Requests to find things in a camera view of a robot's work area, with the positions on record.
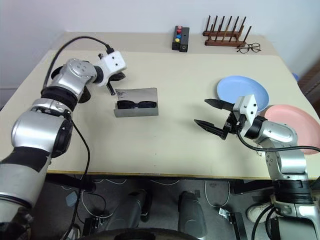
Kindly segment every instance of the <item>beige tabletop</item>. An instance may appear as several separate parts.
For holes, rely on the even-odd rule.
[[[56,66],[70,58],[95,63],[99,52],[69,49],[62,52]],[[0,112],[0,159],[13,149],[10,134],[15,120],[40,97],[54,53],[50,50],[46,54]],[[77,105],[73,119],[91,150],[91,174],[269,179],[265,159],[243,146],[236,136],[228,135],[223,141],[194,123],[194,119],[200,119],[223,127],[229,112],[209,106],[204,99],[217,98],[217,83],[230,75],[260,82],[269,93],[270,105],[296,106],[320,122],[291,72],[272,52],[182,54],[127,50],[122,55],[128,66],[126,78],[113,82],[113,87],[157,88],[159,116],[116,118],[113,110],[117,97],[111,96],[106,87],[90,85],[91,99]],[[305,157],[309,177],[318,177],[319,154]],[[86,162],[86,148],[74,131],[67,153],[53,159],[48,172],[83,172]]]

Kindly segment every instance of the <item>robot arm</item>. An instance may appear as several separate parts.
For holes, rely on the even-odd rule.
[[[120,52],[97,65],[70,59],[41,91],[41,98],[15,122],[12,153],[0,164],[0,232],[19,236],[32,217],[52,158],[68,149],[73,130],[72,112],[87,84],[105,86],[111,75],[126,68]]]
[[[265,149],[265,162],[274,186],[271,201],[278,215],[273,229],[279,238],[275,239],[301,239],[294,233],[302,232],[308,239],[320,240],[320,214],[312,200],[304,153],[300,149],[272,150],[297,146],[296,131],[286,124],[256,116],[258,107],[254,95],[239,97],[235,104],[217,99],[205,102],[231,113],[223,129],[206,121],[194,120],[200,127],[223,140],[228,133],[237,134],[247,147],[242,137],[252,139]]]

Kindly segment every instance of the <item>glasses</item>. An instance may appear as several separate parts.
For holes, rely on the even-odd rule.
[[[238,49],[238,51],[236,52],[240,52],[242,54],[246,54],[247,52],[249,52],[249,50],[251,49],[252,51],[254,51],[255,53],[258,53],[261,51],[260,49],[260,44],[255,42],[252,44],[242,44],[236,47]]]
[[[155,101],[141,101],[139,103],[135,103],[134,101],[120,100],[116,104],[118,109],[151,109],[157,106]]]

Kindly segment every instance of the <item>gray tile floor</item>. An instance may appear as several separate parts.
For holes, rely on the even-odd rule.
[[[115,182],[121,182],[122,179],[113,179]],[[175,180],[159,180],[162,183],[173,183]],[[199,201],[205,215],[206,226],[208,229],[207,240],[233,240],[236,239],[233,226],[229,222],[218,215],[219,209],[211,207],[205,198],[203,180],[180,180],[177,184],[164,186],[152,182],[148,179],[128,179],[123,185],[116,185],[108,181],[102,181],[97,184],[95,193],[102,195],[106,200],[106,209],[112,212],[120,199],[123,199],[128,193],[135,189],[149,189],[153,192],[153,202],[150,211],[150,219],[148,222],[141,222],[139,227],[153,227],[173,229],[178,228],[178,197],[182,191],[195,190],[200,191]],[[73,208],[66,204],[66,196],[71,190],[64,190],[61,186],[45,183],[34,208],[34,222],[32,228],[32,239],[60,239],[62,234],[67,230]],[[209,180],[207,182],[207,195],[214,205],[223,203],[228,193],[228,182],[225,180]],[[228,204],[224,207],[230,212],[242,213],[248,239],[251,239],[253,223],[251,223],[245,215],[248,207],[256,204],[257,196],[262,192],[246,193],[243,195],[231,194]],[[103,208],[103,201],[94,195],[84,193],[84,201],[88,208],[92,211],[99,211]],[[78,209],[79,216],[82,220],[90,215],[86,212],[80,203]],[[264,224],[259,224],[256,238],[257,240],[267,240],[268,236],[265,232]]]

